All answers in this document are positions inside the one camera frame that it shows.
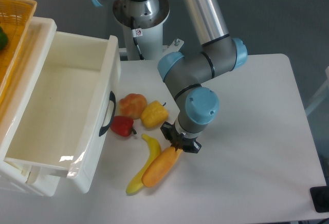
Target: gray floor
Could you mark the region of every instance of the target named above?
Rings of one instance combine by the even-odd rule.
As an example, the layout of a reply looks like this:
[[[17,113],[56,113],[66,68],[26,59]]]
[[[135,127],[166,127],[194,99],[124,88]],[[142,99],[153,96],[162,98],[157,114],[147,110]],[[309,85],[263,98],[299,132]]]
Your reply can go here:
[[[35,16],[55,20],[58,31],[119,38],[120,27],[112,15],[114,0],[36,0]],[[185,40],[184,54],[199,52],[198,39],[182,0],[169,0],[171,14],[164,25],[164,44]],[[325,81],[329,66],[329,0],[218,0],[233,37],[241,38],[249,54],[283,53],[290,58],[304,105]],[[318,154],[329,158],[329,98],[309,116]]]

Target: green fruit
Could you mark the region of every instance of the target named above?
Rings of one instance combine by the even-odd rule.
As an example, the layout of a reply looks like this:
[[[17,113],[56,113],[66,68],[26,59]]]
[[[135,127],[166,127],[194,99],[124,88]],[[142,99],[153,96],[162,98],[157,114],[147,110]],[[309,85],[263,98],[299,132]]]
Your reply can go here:
[[[4,49],[8,43],[8,37],[0,26],[0,50]]]

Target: blue joint cap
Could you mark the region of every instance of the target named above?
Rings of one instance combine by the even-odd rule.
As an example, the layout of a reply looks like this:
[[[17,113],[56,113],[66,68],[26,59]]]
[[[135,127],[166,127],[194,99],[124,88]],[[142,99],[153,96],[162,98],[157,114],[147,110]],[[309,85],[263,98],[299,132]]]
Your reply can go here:
[[[181,52],[171,52],[162,57],[158,63],[158,71],[163,81],[165,81],[165,77],[173,65],[183,57]]]
[[[248,52],[246,46],[239,38],[233,38],[232,40],[235,42],[236,46],[236,62],[233,69],[237,69],[238,67],[246,63],[248,58]]]
[[[208,88],[198,87],[192,90],[185,100],[188,117],[198,125],[210,123],[218,113],[220,101]]]

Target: warning sticker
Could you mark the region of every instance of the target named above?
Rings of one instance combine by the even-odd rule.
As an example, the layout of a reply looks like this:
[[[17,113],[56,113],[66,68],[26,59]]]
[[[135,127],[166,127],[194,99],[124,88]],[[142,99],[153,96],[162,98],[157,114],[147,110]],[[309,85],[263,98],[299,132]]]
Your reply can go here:
[[[133,37],[134,37],[134,38],[143,35],[143,31],[142,31],[141,28],[133,29],[133,30],[132,30],[132,33],[133,33]]]

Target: black cable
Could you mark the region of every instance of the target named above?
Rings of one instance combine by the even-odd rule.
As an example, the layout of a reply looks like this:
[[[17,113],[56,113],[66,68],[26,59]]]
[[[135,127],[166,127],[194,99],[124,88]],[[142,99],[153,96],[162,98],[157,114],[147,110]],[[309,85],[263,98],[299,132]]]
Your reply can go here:
[[[131,17],[130,19],[130,28],[131,30],[134,30],[135,29],[135,26],[134,26],[134,21],[135,21],[135,18],[134,17]],[[145,60],[142,52],[140,51],[140,48],[138,46],[138,42],[137,42],[137,37],[136,36],[133,36],[133,41],[134,41],[134,44],[136,46],[136,49],[137,49],[137,52],[138,52],[138,55],[139,55],[139,59],[140,60]]]
[[[327,218],[327,219],[323,219],[322,221],[318,222],[317,224],[323,224],[323,223],[325,223],[327,220],[329,220],[329,218]]]

